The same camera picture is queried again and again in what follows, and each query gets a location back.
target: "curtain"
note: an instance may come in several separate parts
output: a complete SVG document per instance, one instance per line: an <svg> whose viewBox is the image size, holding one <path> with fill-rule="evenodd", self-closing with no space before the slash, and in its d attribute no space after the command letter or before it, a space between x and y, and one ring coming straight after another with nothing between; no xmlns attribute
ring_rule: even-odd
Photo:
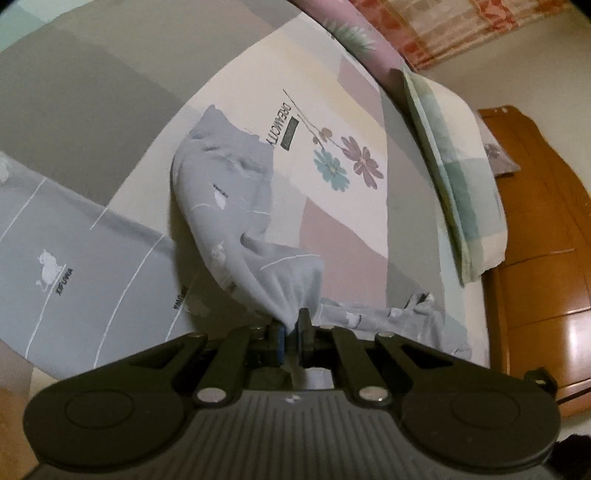
<svg viewBox="0 0 591 480"><path fill-rule="evenodd" d="M570 6L567 0L350 0L416 69Z"/></svg>

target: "wall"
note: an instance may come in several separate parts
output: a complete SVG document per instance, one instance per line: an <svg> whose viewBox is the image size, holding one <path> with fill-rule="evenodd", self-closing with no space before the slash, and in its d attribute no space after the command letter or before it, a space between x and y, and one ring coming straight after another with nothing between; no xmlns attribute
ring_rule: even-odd
<svg viewBox="0 0 591 480"><path fill-rule="evenodd" d="M514 105L591 192L591 23L575 9L423 72L474 108Z"/></svg>

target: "bolt head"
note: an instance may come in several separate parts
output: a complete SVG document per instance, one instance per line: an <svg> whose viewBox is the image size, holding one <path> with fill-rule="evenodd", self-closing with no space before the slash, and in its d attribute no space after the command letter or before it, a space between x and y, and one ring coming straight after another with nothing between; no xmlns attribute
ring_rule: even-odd
<svg viewBox="0 0 591 480"><path fill-rule="evenodd" d="M381 402L388 398L389 393L385 388L370 386L359 390L359 396L365 401Z"/></svg>
<svg viewBox="0 0 591 480"><path fill-rule="evenodd" d="M220 403L226 397L226 392L216 387L202 388L197 392L197 398L203 403Z"/></svg>

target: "crumpled fabric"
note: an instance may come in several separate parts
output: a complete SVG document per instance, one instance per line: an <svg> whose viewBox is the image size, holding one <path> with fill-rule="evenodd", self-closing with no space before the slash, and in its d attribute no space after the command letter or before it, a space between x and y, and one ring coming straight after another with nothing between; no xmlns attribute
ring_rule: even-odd
<svg viewBox="0 0 591 480"><path fill-rule="evenodd" d="M361 339L390 331L470 358L465 337L444 339L444 318L432 295L413 295L403 309L321 298L322 259L264 239L272 213L272 175L272 146L232 125L213 105L174 157L173 187L181 211L204 263L232 298L272 315L289 332L299 309L308 308L315 325L344 326Z"/></svg>

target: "blue flower print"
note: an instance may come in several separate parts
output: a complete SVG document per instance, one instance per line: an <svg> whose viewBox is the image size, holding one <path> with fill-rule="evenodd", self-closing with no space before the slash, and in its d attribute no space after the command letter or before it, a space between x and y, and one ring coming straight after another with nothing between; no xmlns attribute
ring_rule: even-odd
<svg viewBox="0 0 591 480"><path fill-rule="evenodd" d="M318 171L322 173L324 181L330 182L334 191L344 192L349 188L349 179L346 177L347 171L340 166L340 161L334 158L327 150L314 150L316 158L314 163Z"/></svg>

